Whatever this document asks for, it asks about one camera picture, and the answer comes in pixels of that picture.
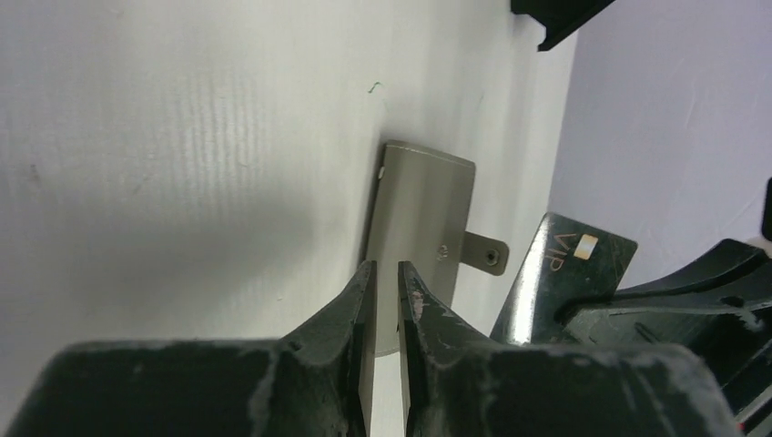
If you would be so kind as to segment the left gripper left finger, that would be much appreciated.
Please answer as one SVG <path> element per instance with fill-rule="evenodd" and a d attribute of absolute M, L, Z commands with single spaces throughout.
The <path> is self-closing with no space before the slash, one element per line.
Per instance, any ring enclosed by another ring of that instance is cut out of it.
<path fill-rule="evenodd" d="M 365 436 L 377 265 L 279 339 L 83 342 L 44 367 L 11 436 Z"/>

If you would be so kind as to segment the black VIP credit card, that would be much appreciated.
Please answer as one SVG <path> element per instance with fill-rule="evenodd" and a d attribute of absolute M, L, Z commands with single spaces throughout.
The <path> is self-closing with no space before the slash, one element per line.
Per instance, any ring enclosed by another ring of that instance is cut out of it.
<path fill-rule="evenodd" d="M 566 342 L 570 306 L 613 296 L 637 249 L 632 239 L 545 213 L 490 337 L 512 345 Z"/>

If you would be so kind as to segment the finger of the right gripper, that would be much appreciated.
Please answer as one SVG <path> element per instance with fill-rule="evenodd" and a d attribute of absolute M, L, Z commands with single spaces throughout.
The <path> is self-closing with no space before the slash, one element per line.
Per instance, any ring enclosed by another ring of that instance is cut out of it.
<path fill-rule="evenodd" d="M 771 433 L 771 258 L 723 239 L 661 279 L 583 300 L 562 315 L 570 340 L 678 344 L 713 372 L 740 428 Z"/>

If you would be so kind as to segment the grey leather card holder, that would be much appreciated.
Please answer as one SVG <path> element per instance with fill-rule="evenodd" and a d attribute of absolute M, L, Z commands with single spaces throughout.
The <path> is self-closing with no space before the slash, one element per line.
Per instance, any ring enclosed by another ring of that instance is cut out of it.
<path fill-rule="evenodd" d="M 378 264 L 377 356 L 400 348 L 399 262 L 411 262 L 445 305 L 452 304 L 462 264 L 504 274 L 507 244 L 467 229 L 475 173 L 470 160 L 434 148 L 383 145 L 364 253 Z"/>

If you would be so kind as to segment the black plastic card box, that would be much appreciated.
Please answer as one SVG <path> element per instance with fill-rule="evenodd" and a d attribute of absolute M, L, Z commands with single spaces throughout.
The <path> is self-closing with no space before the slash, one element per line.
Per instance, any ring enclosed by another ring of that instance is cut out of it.
<path fill-rule="evenodd" d="M 545 28 L 537 47 L 547 52 L 562 43 L 615 0 L 511 0 L 514 15 L 528 15 Z"/>

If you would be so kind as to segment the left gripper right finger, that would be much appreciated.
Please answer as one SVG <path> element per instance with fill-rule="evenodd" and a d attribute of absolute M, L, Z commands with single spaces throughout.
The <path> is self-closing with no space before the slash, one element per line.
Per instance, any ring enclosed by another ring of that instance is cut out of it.
<path fill-rule="evenodd" d="M 398 268 L 410 436 L 738 436 L 707 366 L 677 345 L 513 346 Z"/>

